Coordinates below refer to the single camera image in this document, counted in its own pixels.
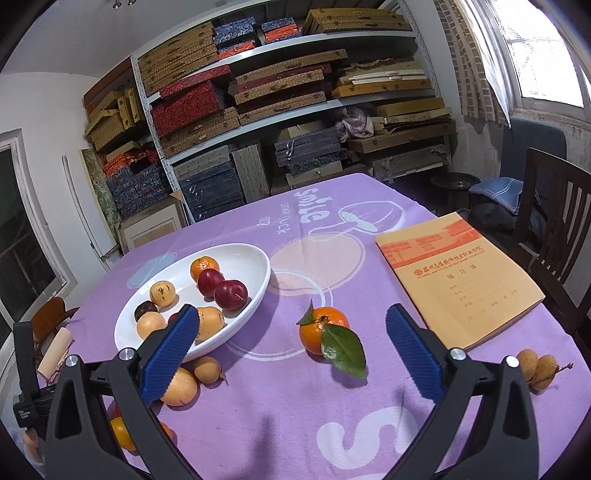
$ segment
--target folded cloth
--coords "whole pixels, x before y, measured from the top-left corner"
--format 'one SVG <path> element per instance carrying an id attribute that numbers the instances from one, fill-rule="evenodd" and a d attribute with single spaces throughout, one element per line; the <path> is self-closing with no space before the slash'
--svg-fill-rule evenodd
<path id="1" fill-rule="evenodd" d="M 337 116 L 340 117 L 336 128 L 341 143 L 345 143 L 349 137 L 368 138 L 373 136 L 374 123 L 361 108 L 345 107 L 337 112 Z"/>
<path id="2" fill-rule="evenodd" d="M 468 191 L 470 193 L 484 195 L 509 210 L 513 215 L 517 215 L 522 190 L 523 182 L 521 180 L 512 179 L 511 177 L 499 177 L 498 179 L 485 180 L 477 183 L 470 187 Z M 537 192 L 535 194 L 535 201 L 538 205 L 541 204 Z"/>

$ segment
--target wooden chair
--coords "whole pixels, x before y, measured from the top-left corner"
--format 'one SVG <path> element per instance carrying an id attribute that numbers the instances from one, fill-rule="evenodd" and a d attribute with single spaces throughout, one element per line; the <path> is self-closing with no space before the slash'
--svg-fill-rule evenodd
<path id="1" fill-rule="evenodd" d="M 58 325 L 68 318 L 72 318 L 78 311 L 75 309 L 66 310 L 66 302 L 61 297 L 53 297 L 31 319 L 33 326 L 33 341 L 35 344 L 35 365 L 38 367 L 43 355 L 41 346 L 50 333 L 57 334 Z"/>
<path id="2" fill-rule="evenodd" d="M 540 171 L 551 172 L 547 224 L 539 252 L 525 246 Z M 591 286 L 577 307 L 564 289 L 591 225 L 591 174 L 561 158 L 529 148 L 517 224 L 509 254 L 546 294 L 544 304 L 591 360 L 579 329 L 591 309 Z"/>

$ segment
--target blue cloth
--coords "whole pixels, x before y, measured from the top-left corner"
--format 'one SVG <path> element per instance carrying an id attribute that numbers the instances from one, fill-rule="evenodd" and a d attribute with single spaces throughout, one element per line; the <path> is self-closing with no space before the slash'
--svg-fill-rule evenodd
<path id="1" fill-rule="evenodd" d="M 497 202 L 502 207 L 509 210 L 513 215 L 519 212 L 519 198 L 523 190 L 521 180 L 511 177 L 499 177 L 498 179 L 485 180 L 470 187 L 470 193 L 478 193 Z M 538 194 L 535 194 L 535 200 L 540 204 Z"/>

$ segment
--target blue gripper pad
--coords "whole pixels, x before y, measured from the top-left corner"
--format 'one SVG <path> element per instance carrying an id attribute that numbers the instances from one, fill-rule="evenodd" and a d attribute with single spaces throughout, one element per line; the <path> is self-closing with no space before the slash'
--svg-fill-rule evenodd
<path id="1" fill-rule="evenodd" d="M 421 395 L 437 404 L 444 395 L 443 370 L 410 322 L 414 320 L 402 307 L 392 305 L 386 314 L 386 332 Z"/>
<path id="2" fill-rule="evenodd" d="M 150 405 L 164 395 L 177 368 L 180 367 L 195 341 L 199 332 L 197 309 L 191 305 L 185 305 L 176 322 L 163 331 L 164 338 L 142 368 L 139 394 L 146 405 Z"/>

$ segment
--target ceiling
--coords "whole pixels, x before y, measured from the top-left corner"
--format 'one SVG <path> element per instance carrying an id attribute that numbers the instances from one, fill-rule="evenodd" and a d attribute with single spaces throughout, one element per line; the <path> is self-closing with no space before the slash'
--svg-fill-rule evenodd
<path id="1" fill-rule="evenodd" d="M 102 77 L 136 49 L 214 7 L 215 0 L 57 0 L 27 31 L 2 73 Z"/>

